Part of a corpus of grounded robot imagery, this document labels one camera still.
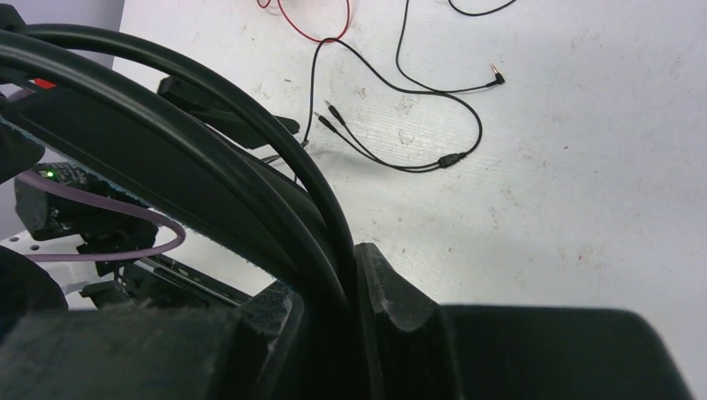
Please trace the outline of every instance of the white table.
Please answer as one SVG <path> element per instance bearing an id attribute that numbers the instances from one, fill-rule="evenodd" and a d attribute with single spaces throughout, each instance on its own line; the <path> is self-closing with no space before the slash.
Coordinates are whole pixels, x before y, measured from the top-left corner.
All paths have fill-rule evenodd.
<path id="1" fill-rule="evenodd" d="M 404 0 L 353 2 L 345 39 L 412 87 L 394 70 Z M 314 34 L 343 22 L 343 2 L 285 4 Z M 273 14 L 255 0 L 126 0 L 121 30 L 304 123 L 314 45 Z M 376 243 L 433 299 L 635 311 L 705 397 L 705 20 L 707 5 L 686 0 L 519 0 L 481 18 L 412 0 L 409 73 L 456 88 L 488 82 L 495 63 L 508 81 L 465 96 L 484 121 L 479 150 L 422 176 L 373 165 L 321 126 L 310 151 L 354 239 Z M 392 92 L 340 47 L 322 55 L 317 109 L 334 103 L 381 157 L 428 162 L 473 141 L 473 120 L 450 101 Z M 150 88 L 163 77 L 124 61 L 114 68 Z M 173 255 L 249 292 L 272 279 L 202 237 Z"/>

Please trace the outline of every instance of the red object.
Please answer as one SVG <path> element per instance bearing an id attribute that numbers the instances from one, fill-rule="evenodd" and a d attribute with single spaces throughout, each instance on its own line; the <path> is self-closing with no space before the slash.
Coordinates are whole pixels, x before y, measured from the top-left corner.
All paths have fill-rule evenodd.
<path id="1" fill-rule="evenodd" d="M 256 2 L 258 2 L 258 5 L 260 6 L 260 8 L 268 8 L 268 7 L 270 6 L 270 3 L 272 2 L 272 0 L 267 0 L 267 2 L 266 2 L 265 4 L 262 4 L 262 3 L 260 2 L 260 0 L 256 0 Z M 287 22 L 289 23 L 289 25 L 290 25 L 295 31 L 297 31 L 297 33 L 299 33 L 300 35 L 304 36 L 305 38 L 311 40 L 312 42 L 315 42 L 315 43 L 321 43 L 321 42 L 322 42 L 321 39 L 317 39 L 317 38 L 315 38 L 315 37 L 311 37 L 311 36 L 309 36 L 307 33 L 303 32 L 302 29 L 300 29 L 299 27 L 297 27 L 297 25 L 295 25 L 294 22 L 292 22 L 292 20 L 289 19 L 289 16 L 287 15 L 287 13 L 285 12 L 285 9 L 283 8 L 283 2 L 282 2 L 282 0 L 278 0 L 278 8 L 280 9 L 280 12 L 283 14 L 283 17 L 285 17 L 285 19 L 287 20 Z M 348 31 L 348 27 L 349 27 L 350 23 L 351 23 L 351 3 L 350 3 L 350 0 L 346 0 L 346 25 L 343 26 L 343 29 L 341 30 L 341 33 L 340 33 L 338 36 L 336 36 L 337 39 L 342 38 L 343 35 L 346 34 L 346 32 Z"/>
<path id="2" fill-rule="evenodd" d="M 34 84 L 39 86 L 42 89 L 51 89 L 51 88 L 54 88 L 55 86 L 57 86 L 49 81 L 45 81 L 44 79 L 39 78 L 39 77 L 34 80 Z"/>

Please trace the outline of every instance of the black connector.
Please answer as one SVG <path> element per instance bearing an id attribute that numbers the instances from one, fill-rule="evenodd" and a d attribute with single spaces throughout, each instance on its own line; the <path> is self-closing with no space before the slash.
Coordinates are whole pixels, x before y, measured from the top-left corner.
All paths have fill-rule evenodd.
<path id="1" fill-rule="evenodd" d="M 440 157 L 439 160 L 437 160 L 437 164 L 439 164 L 441 168 L 449 168 L 462 161 L 462 158 L 464 158 L 462 153 L 447 154 L 446 156 Z"/>
<path id="2" fill-rule="evenodd" d="M 341 114 L 338 113 L 338 110 L 336 107 L 334 107 L 330 102 L 324 101 L 327 103 L 327 109 L 329 110 L 330 113 L 332 113 L 333 117 L 336 118 L 338 123 L 342 124 L 343 126 L 346 126 L 346 122 L 343 120 L 343 117 Z"/>
<path id="3" fill-rule="evenodd" d="M 317 117 L 317 119 L 322 123 L 322 125 L 327 127 L 330 131 L 332 131 L 333 133 L 338 133 L 338 130 L 333 127 L 332 123 L 324 115 L 319 115 L 315 112 L 314 116 Z"/>
<path id="4" fill-rule="evenodd" d="M 496 69 L 496 66 L 495 66 L 495 65 L 491 64 L 491 69 L 494 70 L 494 76 L 496 77 L 496 82 L 495 82 L 495 83 L 496 83 L 497 85 L 503 85 L 504 83 L 506 83 L 506 80 L 504 79 L 504 76 L 501 75 L 501 72 L 499 72 L 498 69 Z"/>

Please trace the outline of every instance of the red cable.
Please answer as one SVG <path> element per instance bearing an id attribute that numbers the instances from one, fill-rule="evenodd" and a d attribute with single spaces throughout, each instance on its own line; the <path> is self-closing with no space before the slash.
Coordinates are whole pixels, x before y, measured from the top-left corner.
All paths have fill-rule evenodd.
<path id="1" fill-rule="evenodd" d="M 265 4 L 262 4 L 262 3 L 260 2 L 260 0 L 256 0 L 256 1 L 258 2 L 258 5 L 259 5 L 261 8 L 267 8 L 267 7 L 270 5 L 270 2 L 271 2 L 272 0 L 268 0 Z M 317 39 L 317 38 L 315 38 L 315 37 L 311 37 L 311 36 L 309 36 L 307 33 L 304 33 L 304 32 L 302 31 L 302 29 L 298 28 L 297 25 L 295 25 L 294 22 L 292 22 L 292 20 L 289 19 L 289 16 L 287 15 L 287 13 L 285 12 L 285 9 L 283 8 L 283 1 L 282 1 L 282 0 L 278 0 L 278 7 L 280 8 L 280 12 L 283 14 L 283 17 L 285 17 L 285 19 L 287 20 L 287 22 L 289 23 L 289 25 L 290 25 L 295 31 L 297 31 L 297 33 L 299 33 L 300 35 L 304 36 L 305 38 L 311 40 L 312 42 L 315 42 L 315 43 L 321 43 L 321 42 L 322 42 L 320 39 Z M 346 0 L 346 25 L 343 26 L 343 29 L 341 30 L 341 33 L 340 33 L 338 36 L 336 36 L 337 39 L 342 38 L 343 35 L 346 34 L 346 32 L 348 31 L 348 27 L 349 27 L 350 23 L 351 23 L 351 2 L 350 2 L 350 0 Z"/>

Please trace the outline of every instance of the gray wall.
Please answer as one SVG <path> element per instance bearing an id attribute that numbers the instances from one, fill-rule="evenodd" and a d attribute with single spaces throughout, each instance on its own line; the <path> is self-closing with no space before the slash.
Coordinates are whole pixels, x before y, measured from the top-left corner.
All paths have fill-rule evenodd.
<path id="1" fill-rule="evenodd" d="M 123 0 L 3 0 L 15 6 L 27 23 L 78 23 L 118 30 L 123 16 Z M 113 58 L 102 54 L 82 53 L 107 67 Z M 47 158 L 56 158 L 48 154 Z M 15 215 L 13 184 L 0 185 L 0 239 L 23 230 Z"/>

